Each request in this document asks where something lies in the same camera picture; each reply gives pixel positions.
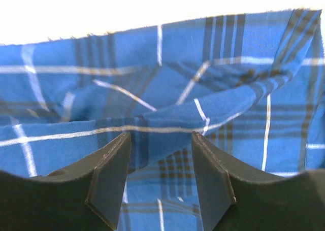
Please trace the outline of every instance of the white surface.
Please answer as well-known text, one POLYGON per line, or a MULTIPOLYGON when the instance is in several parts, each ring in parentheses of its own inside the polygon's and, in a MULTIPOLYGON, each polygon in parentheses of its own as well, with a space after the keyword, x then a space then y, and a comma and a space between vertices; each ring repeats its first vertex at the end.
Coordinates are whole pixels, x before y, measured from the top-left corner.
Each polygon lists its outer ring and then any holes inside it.
POLYGON ((323 9, 325 1, 0 0, 0 43, 26 44, 47 41, 48 38, 83 37, 89 33, 103 35, 108 31, 199 17, 302 7, 323 9))

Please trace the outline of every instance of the folded cloth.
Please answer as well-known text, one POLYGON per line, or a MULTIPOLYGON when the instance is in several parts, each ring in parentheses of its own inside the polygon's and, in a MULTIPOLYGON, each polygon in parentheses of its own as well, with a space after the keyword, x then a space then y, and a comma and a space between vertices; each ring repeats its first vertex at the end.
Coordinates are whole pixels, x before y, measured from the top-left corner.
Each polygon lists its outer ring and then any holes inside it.
POLYGON ((320 11, 0 47, 0 168, 48 175, 132 135, 118 230, 203 230, 192 131, 267 172, 325 167, 320 11))

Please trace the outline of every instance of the black plastic part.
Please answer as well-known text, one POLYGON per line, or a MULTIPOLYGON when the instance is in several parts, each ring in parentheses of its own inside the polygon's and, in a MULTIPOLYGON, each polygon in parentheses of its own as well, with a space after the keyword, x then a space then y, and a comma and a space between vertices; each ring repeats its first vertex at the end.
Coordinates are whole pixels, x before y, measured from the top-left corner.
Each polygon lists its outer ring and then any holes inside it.
POLYGON ((265 173, 192 134, 204 231, 324 231, 325 170, 265 173))
POLYGON ((122 133, 46 177, 0 171, 0 230, 117 229, 130 152, 122 133))

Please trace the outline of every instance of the checkered cloth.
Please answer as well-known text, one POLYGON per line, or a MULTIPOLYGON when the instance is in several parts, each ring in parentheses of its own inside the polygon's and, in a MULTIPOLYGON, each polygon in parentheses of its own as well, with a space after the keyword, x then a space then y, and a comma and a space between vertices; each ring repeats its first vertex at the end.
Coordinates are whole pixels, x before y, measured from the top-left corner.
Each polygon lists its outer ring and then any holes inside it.
POLYGON ((199 131, 292 176, 325 167, 320 11, 209 17, 0 47, 0 168, 47 175, 132 134, 118 230, 203 230, 199 131))

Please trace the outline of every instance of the blue plaid cloth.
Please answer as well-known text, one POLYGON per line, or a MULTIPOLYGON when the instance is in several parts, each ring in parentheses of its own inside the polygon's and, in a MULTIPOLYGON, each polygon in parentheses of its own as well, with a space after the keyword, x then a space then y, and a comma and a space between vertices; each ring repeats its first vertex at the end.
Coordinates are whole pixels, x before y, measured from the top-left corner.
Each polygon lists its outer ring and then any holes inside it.
POLYGON ((47 175, 132 134, 118 230, 203 230, 190 136, 292 176, 325 167, 320 11, 0 47, 0 168, 47 175))

